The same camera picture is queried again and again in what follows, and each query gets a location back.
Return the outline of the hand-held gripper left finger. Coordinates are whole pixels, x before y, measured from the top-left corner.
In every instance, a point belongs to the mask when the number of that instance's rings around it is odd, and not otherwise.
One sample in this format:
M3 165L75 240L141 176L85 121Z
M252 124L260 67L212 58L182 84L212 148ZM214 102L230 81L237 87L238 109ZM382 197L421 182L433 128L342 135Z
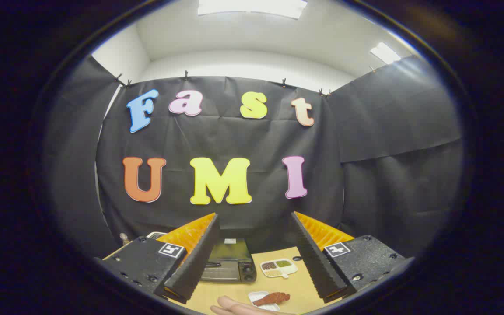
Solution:
M152 238L140 236L96 263L146 294L186 303L200 281L219 238L216 213Z

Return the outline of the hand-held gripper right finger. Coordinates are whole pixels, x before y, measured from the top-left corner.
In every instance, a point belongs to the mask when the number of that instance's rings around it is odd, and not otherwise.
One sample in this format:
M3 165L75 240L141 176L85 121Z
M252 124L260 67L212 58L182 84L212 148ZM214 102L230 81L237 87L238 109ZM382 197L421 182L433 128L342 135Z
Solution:
M291 221L300 256L325 303L374 287L414 261L372 235L355 238L297 211Z

